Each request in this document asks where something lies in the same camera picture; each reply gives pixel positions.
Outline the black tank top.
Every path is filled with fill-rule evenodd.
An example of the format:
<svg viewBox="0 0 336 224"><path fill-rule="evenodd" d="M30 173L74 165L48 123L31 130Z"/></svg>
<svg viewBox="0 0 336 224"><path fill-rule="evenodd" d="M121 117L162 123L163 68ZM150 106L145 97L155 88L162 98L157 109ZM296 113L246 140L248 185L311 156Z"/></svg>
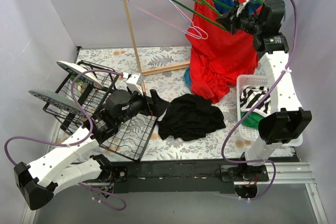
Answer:
<svg viewBox="0 0 336 224"><path fill-rule="evenodd" d="M157 124L161 139L172 136L186 142L226 128L222 111L211 100L193 94L173 99Z"/></svg>

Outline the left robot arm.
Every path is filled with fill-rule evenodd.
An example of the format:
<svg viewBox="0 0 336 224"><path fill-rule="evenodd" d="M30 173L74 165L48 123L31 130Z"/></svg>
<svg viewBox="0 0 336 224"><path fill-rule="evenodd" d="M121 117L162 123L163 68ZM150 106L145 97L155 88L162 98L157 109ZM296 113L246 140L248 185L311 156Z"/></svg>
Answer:
<svg viewBox="0 0 336 224"><path fill-rule="evenodd" d="M170 103L159 97L155 90L150 96L136 91L115 90L106 99L102 109L85 121L62 146L28 164L14 166L15 182L31 210L49 203L55 194L75 184L97 179L106 182L111 177L120 180L121 169L114 167L102 155L74 165L78 157L98 147L116 135L120 126L138 114L160 117Z"/></svg>

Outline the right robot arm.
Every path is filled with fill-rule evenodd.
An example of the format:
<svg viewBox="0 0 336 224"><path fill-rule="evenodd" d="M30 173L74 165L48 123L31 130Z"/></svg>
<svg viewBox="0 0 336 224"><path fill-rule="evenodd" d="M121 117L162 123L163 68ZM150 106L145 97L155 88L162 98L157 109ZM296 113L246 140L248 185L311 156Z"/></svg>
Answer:
<svg viewBox="0 0 336 224"><path fill-rule="evenodd" d="M300 146L302 133L312 120L311 112L302 108L287 66L289 47L280 32L285 14L284 1L265 0L258 14L250 14L247 4L248 0L235 0L235 7L216 20L231 34L242 30L253 36L253 47L270 91L271 110L258 125L258 138L241 155L238 164L219 168L224 182L238 179L267 181L265 161L282 146Z"/></svg>

